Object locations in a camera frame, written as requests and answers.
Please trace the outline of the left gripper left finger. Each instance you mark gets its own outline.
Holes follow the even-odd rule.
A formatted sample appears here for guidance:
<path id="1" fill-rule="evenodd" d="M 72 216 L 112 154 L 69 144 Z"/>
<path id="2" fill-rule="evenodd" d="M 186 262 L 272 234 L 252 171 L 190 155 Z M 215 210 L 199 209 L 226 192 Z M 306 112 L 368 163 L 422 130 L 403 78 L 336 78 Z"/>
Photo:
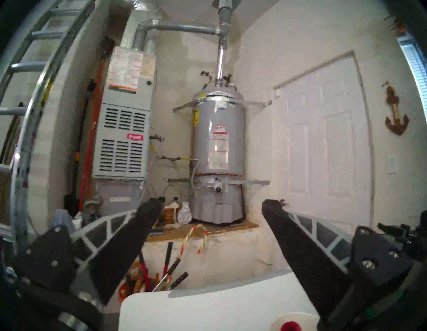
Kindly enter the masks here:
<path id="1" fill-rule="evenodd" d="M 106 305 L 142 251 L 163 210 L 150 198 L 138 209 L 99 218 L 70 234 L 52 227 L 13 259 L 18 277 L 50 291 L 88 294 Z"/>

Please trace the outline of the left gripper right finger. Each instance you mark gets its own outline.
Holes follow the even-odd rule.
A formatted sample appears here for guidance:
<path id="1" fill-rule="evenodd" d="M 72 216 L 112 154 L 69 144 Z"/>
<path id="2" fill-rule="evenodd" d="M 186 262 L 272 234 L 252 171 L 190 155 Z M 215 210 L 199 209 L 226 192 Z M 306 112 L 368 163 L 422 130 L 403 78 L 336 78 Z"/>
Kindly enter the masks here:
<path id="1" fill-rule="evenodd" d="M 318 330 L 414 330 L 409 289 L 413 261 L 380 234 L 357 227 L 350 242 L 328 228 L 311 231 L 277 200 L 262 215 L 320 319 Z"/>

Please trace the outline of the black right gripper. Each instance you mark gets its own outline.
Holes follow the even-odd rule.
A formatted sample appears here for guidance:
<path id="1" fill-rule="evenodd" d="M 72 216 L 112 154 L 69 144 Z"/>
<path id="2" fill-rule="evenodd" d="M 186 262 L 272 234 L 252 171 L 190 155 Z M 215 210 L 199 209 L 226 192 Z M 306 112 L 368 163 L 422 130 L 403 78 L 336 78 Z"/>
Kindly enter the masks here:
<path id="1" fill-rule="evenodd" d="M 413 260 L 426 262 L 426 210 L 421 213 L 415 230 L 403 223 L 400 226 L 378 223 L 377 227 L 386 235 L 404 235 L 400 250 Z"/>

